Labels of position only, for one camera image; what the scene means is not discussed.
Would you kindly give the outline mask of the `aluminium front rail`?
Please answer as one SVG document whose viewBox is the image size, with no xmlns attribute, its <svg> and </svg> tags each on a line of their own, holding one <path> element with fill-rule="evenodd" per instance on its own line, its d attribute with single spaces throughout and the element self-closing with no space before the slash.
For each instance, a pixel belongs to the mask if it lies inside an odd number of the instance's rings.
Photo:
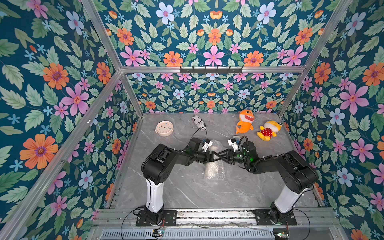
<svg viewBox="0 0 384 240">
<path fill-rule="evenodd" d="M 177 211 L 174 227 L 256 227 L 256 228 L 340 228 L 342 225 L 331 208 L 297 208 L 293 210 L 297 225 L 258 226 L 253 210 L 267 208 L 197 208 L 172 209 Z M 134 228 L 139 211 L 129 209 L 107 209 L 99 212 L 92 229 L 120 227 Z"/>
</svg>

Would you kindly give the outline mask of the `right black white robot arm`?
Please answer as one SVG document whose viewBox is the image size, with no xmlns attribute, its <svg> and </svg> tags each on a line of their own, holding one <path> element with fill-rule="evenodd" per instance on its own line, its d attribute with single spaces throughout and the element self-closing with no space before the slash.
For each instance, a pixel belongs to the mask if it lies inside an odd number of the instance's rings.
<svg viewBox="0 0 384 240">
<path fill-rule="evenodd" d="M 300 197 L 310 191 L 319 179 L 317 172 L 296 152 L 259 157 L 256 146 L 249 141 L 234 150 L 233 147 L 220 152 L 212 151 L 213 160 L 230 165 L 243 164 L 247 172 L 259 175 L 270 172 L 280 174 L 285 186 L 271 203 L 267 219 L 274 225 L 287 221 Z"/>
</svg>

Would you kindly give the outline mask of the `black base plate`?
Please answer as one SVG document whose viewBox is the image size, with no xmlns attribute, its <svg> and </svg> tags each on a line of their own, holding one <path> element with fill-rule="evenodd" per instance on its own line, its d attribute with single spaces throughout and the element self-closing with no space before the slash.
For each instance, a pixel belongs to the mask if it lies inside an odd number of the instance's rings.
<svg viewBox="0 0 384 240">
<path fill-rule="evenodd" d="M 297 221 L 293 211 L 287 213 L 280 213 L 276 209 L 272 210 L 253 210 L 252 213 L 255 215 L 255 219 L 258 226 L 267 226 L 267 225 L 289 225 L 296 226 Z"/>
<path fill-rule="evenodd" d="M 176 210 L 163 210 L 159 213 L 152 213 L 149 210 L 140 210 L 136 220 L 137 227 L 174 227 L 177 221 Z"/>
</svg>

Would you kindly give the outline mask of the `orange shark plush toy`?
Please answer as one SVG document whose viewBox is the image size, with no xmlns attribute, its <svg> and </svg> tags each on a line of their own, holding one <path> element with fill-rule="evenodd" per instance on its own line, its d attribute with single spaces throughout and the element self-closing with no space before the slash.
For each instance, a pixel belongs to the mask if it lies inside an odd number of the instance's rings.
<svg viewBox="0 0 384 240">
<path fill-rule="evenodd" d="M 239 122 L 236 126 L 236 134 L 246 134 L 249 131 L 253 131 L 253 122 L 255 115 L 251 110 L 242 110 L 239 113 Z"/>
</svg>

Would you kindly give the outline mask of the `silver toy car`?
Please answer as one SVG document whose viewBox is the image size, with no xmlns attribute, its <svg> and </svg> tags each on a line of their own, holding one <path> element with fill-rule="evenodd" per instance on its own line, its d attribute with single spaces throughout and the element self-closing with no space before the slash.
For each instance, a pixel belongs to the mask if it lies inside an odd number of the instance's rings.
<svg viewBox="0 0 384 240">
<path fill-rule="evenodd" d="M 192 121 L 199 130 L 202 130 L 202 131 L 206 130 L 206 124 L 199 116 L 197 115 L 193 116 Z"/>
</svg>

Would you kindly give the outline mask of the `yellow shark plush toy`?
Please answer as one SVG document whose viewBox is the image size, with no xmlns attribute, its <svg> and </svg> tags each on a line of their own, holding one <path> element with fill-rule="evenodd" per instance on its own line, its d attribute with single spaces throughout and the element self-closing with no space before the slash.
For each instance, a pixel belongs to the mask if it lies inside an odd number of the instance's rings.
<svg viewBox="0 0 384 240">
<path fill-rule="evenodd" d="M 268 142 L 272 138 L 277 136 L 277 133 L 281 130 L 283 124 L 276 121 L 267 121 L 263 126 L 260 126 L 260 131 L 257 132 L 257 136 Z"/>
</svg>

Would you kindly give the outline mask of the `black hook rail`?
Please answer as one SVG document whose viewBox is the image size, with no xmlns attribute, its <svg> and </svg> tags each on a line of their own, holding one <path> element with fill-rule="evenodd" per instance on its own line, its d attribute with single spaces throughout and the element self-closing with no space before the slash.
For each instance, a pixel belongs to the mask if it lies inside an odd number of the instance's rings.
<svg viewBox="0 0 384 240">
<path fill-rule="evenodd" d="M 180 67 L 179 72 L 181 74 L 238 74 L 243 72 L 243 68 L 240 67 Z"/>
</svg>

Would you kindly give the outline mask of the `clear bubble wrap sheet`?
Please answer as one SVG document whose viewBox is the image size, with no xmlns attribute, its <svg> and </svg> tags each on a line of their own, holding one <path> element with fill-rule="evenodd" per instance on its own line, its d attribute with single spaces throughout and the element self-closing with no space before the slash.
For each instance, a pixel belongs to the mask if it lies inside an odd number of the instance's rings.
<svg viewBox="0 0 384 240">
<path fill-rule="evenodd" d="M 223 144 L 217 140 L 212 140 L 212 145 L 210 146 L 210 152 L 219 153 L 223 150 L 226 150 Z M 220 160 L 217 155 L 213 155 L 214 162 L 209 162 L 205 164 L 204 178 L 211 181 L 224 180 L 226 178 L 225 174 L 225 162 Z"/>
</svg>

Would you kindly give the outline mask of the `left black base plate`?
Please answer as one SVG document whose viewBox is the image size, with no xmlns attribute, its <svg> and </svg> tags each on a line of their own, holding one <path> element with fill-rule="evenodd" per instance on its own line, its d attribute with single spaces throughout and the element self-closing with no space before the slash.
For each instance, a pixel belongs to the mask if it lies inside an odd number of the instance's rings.
<svg viewBox="0 0 384 240">
<path fill-rule="evenodd" d="M 176 210 L 163 210 L 159 213 L 152 213 L 149 210 L 140 210 L 136 220 L 137 227 L 174 227 L 177 221 Z"/>
</svg>

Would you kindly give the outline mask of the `pink round alarm clock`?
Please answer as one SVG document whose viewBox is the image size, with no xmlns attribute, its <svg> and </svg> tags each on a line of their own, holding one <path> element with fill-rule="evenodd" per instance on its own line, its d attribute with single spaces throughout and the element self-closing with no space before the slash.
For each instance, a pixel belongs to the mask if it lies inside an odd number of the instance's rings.
<svg viewBox="0 0 384 240">
<path fill-rule="evenodd" d="M 161 121 L 156 125 L 155 132 L 161 137 L 168 137 L 174 132 L 174 125 L 170 121 Z"/>
</svg>

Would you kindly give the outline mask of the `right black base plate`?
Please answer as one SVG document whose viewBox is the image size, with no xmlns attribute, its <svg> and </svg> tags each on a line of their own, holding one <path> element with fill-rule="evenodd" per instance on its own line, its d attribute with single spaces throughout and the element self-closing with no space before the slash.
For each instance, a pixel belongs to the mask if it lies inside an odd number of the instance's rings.
<svg viewBox="0 0 384 240">
<path fill-rule="evenodd" d="M 252 213 L 255 215 L 255 219 L 258 226 L 267 226 L 267 225 L 289 225 L 296 226 L 297 221 L 293 211 L 287 213 L 280 213 L 276 209 L 272 210 L 253 210 Z"/>
</svg>

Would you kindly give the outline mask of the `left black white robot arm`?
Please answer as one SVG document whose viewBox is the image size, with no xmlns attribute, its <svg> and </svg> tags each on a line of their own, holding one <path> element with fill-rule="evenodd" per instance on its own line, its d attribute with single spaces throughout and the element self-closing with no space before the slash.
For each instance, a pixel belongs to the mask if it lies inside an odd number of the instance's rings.
<svg viewBox="0 0 384 240">
<path fill-rule="evenodd" d="M 233 148 L 216 152 L 210 150 L 212 141 L 191 138 L 182 150 L 176 150 L 159 144 L 144 160 L 141 170 L 147 183 L 147 201 L 141 218 L 152 224 L 158 225 L 164 219 L 164 183 L 170 176 L 175 165 L 189 166 L 194 162 L 206 164 L 223 161 L 232 164 Z"/>
</svg>

